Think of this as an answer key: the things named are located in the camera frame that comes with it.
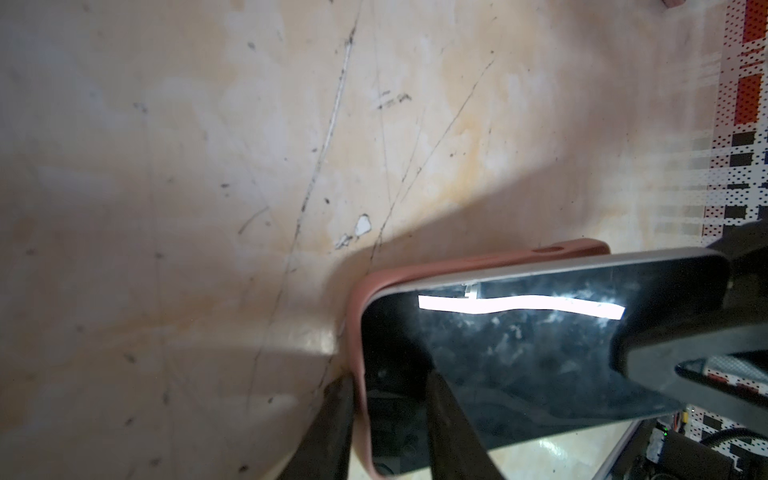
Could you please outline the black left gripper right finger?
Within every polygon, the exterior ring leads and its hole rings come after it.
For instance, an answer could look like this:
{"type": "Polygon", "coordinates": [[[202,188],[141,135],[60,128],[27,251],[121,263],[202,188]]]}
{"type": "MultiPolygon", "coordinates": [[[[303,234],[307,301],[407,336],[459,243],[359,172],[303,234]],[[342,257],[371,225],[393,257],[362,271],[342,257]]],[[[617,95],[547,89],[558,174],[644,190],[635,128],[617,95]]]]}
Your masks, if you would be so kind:
{"type": "Polygon", "coordinates": [[[502,480],[504,476],[437,370],[427,376],[425,401],[432,478],[502,480]]]}

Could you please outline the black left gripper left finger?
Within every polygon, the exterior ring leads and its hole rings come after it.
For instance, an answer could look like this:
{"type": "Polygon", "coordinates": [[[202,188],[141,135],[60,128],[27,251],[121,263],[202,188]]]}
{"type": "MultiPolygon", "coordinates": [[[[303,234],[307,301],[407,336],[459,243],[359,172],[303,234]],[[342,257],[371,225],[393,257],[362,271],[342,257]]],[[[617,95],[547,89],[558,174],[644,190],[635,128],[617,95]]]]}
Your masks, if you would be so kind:
{"type": "Polygon", "coordinates": [[[355,412],[354,377],[325,390],[322,406],[291,458],[292,479],[347,479],[355,412]]]}

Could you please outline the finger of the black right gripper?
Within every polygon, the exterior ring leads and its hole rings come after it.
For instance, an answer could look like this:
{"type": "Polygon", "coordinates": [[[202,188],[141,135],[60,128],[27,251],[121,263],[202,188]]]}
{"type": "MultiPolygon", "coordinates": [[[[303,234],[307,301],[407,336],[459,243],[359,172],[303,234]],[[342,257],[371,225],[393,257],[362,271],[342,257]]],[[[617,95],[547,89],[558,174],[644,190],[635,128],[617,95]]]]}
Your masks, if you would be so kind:
{"type": "Polygon", "coordinates": [[[767,434],[765,311],[713,311],[624,334],[612,361],[648,390],[767,434]]]}
{"type": "Polygon", "coordinates": [[[767,221],[758,220],[734,227],[707,246],[724,255],[735,278],[756,276],[767,281],[767,221]]]}

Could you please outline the pink phone case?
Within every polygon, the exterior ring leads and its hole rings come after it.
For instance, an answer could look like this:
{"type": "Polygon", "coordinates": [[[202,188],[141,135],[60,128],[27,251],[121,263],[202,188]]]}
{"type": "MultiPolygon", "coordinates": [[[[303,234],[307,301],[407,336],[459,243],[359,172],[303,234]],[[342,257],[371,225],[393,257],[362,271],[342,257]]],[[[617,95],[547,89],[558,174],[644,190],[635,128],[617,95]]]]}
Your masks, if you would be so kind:
{"type": "Polygon", "coordinates": [[[345,339],[348,366],[355,383],[357,419],[353,428],[353,445],[366,473],[373,479],[381,477],[374,468],[372,457],[371,428],[367,412],[361,333],[363,312],[376,293],[394,285],[430,277],[546,261],[608,255],[610,253],[611,250],[607,243],[596,239],[582,238],[559,242],[546,247],[518,249],[384,269],[368,274],[361,279],[352,289],[347,302],[345,339]]]}

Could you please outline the black phone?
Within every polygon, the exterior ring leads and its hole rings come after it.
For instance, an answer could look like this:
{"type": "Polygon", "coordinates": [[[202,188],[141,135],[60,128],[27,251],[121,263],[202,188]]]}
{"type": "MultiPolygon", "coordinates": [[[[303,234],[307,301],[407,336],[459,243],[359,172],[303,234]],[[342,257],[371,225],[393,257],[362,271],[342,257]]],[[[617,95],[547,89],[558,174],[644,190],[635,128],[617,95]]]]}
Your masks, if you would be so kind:
{"type": "Polygon", "coordinates": [[[437,372],[487,449],[678,410],[612,365],[625,334],[717,309],[731,267],[683,248],[469,272],[388,287],[361,343],[374,471],[429,464],[425,384],[437,372]]]}

